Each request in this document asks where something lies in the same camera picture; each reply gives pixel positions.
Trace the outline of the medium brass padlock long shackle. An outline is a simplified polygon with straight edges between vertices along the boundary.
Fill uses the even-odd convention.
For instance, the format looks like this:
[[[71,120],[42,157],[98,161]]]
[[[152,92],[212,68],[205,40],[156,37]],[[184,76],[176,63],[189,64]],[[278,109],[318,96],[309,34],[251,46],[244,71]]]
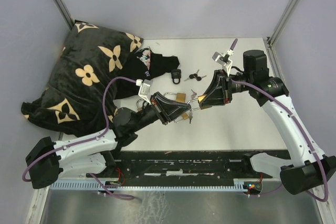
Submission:
[[[174,98],[176,102],[185,103],[186,101],[186,94],[185,93],[172,93],[166,92],[163,94],[165,97]]]

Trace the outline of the small brass padlock long shackle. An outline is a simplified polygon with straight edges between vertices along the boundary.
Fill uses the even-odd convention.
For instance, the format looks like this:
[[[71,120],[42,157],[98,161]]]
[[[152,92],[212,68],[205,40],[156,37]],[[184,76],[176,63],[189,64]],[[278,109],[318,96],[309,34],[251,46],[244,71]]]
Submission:
[[[179,123],[184,120],[189,119],[189,114],[188,113],[183,113],[181,116],[179,116],[177,119],[174,120],[175,123]]]

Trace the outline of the large brass padlock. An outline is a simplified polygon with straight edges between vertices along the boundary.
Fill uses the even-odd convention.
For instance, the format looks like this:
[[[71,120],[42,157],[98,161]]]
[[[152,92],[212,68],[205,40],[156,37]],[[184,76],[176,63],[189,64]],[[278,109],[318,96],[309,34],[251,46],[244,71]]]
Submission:
[[[145,105],[146,105],[146,101],[143,99],[139,99],[136,102],[136,107],[138,111],[141,111],[145,107]]]

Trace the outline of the small padlock key bunch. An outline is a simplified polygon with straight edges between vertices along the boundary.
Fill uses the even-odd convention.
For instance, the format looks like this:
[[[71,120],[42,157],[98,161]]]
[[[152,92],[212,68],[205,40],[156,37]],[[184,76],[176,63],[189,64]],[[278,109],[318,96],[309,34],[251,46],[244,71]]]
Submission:
[[[189,119],[189,124],[191,124],[192,119],[193,119],[193,113],[192,112],[189,113],[188,119]]]

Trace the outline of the black padlock key bunch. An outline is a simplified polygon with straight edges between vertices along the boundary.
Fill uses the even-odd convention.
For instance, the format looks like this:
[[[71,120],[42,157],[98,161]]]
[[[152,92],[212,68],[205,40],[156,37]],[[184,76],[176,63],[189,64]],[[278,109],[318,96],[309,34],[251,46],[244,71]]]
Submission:
[[[185,81],[188,81],[188,80],[192,80],[192,79],[195,79],[196,81],[201,81],[202,79],[206,78],[207,75],[204,75],[204,76],[199,76],[198,73],[199,73],[199,69],[193,73],[193,74],[190,74],[186,79]]]

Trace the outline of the black padlock with keys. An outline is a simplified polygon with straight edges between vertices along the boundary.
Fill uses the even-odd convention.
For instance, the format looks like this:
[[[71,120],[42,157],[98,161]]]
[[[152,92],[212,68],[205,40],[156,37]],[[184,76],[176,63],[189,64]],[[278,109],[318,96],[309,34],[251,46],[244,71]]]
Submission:
[[[172,78],[173,84],[175,85],[180,84],[181,77],[182,77],[181,73],[182,73],[181,69],[173,69],[171,71],[171,78]]]

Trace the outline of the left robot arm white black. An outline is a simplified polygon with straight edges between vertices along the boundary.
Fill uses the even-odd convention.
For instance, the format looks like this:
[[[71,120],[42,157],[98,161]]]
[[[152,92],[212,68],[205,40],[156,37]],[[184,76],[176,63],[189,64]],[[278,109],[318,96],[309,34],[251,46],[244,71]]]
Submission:
[[[191,108],[188,103],[170,100],[156,92],[145,108],[133,111],[122,107],[112,125],[95,133],[67,141],[44,137],[26,156],[23,181],[30,182],[33,189],[42,189],[61,178],[86,174],[110,177],[116,171],[112,151],[132,143],[138,137],[137,131],[156,121],[167,125]]]

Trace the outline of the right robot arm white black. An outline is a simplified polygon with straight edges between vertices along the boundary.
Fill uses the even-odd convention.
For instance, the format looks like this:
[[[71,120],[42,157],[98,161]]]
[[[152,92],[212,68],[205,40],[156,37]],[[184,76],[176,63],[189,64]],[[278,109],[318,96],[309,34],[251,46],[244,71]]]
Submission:
[[[292,195],[310,192],[323,186],[324,197],[329,195],[328,180],[335,173],[335,156],[327,156],[311,138],[293,105],[289,91],[278,77],[269,75],[267,56],[262,50],[248,50],[243,53],[243,71],[232,74],[233,50],[215,52],[212,59],[221,65],[203,97],[199,99],[200,109],[224,106],[231,103],[233,94],[248,92],[273,121],[284,141],[289,159],[281,159],[265,152],[248,154],[242,162],[241,172],[246,177],[263,173],[281,180],[284,188]]]

